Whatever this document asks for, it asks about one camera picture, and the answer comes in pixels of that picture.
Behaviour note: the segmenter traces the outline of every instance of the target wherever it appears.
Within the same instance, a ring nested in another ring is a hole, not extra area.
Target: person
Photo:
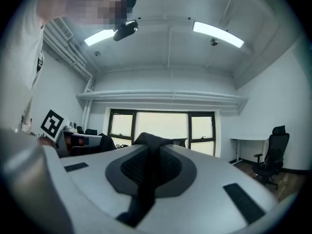
[[[0,43],[0,125],[30,133],[32,94],[44,68],[47,21],[67,17],[80,25],[116,29],[127,19],[127,0],[25,0]]]

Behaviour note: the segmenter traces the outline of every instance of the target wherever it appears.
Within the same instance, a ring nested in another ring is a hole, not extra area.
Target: window frame
[[[192,112],[192,111],[153,111],[153,110],[127,110],[127,109],[111,109],[109,124],[108,124],[108,136],[113,138],[131,140],[131,144],[135,141],[137,113],[164,113],[164,114],[187,114],[188,121],[188,148],[191,149],[191,143],[200,142],[214,142],[214,156],[215,156],[215,113],[214,112]],[[131,136],[114,135],[111,134],[113,117],[114,115],[132,115]],[[192,139],[192,117],[211,117],[213,125],[213,137],[212,138],[200,138]]]

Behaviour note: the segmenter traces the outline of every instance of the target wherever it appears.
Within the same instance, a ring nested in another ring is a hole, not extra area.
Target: black baseboard
[[[252,164],[255,165],[257,162],[251,161],[251,160],[247,160],[247,159],[243,159],[242,160],[248,164]],[[284,173],[289,173],[289,174],[297,174],[297,175],[308,175],[311,171],[310,170],[295,170],[295,169],[287,169],[287,168],[282,168],[281,172]]]

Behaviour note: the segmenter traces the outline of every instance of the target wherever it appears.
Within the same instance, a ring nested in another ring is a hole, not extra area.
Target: security camera
[[[210,44],[211,44],[212,46],[216,46],[216,45],[218,45],[218,43],[219,43],[219,40],[216,39],[216,38],[212,38],[212,39],[210,40]]]

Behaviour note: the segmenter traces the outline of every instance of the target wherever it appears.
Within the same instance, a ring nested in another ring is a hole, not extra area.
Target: floor
[[[238,169],[251,177],[255,177],[255,173],[252,170],[252,164],[246,162],[240,162],[235,165]],[[266,185],[266,187],[277,197],[278,201],[282,201],[288,195],[296,193],[303,185],[306,175],[297,175],[280,172],[278,175],[273,176],[274,182],[278,184],[278,190],[274,185]]]

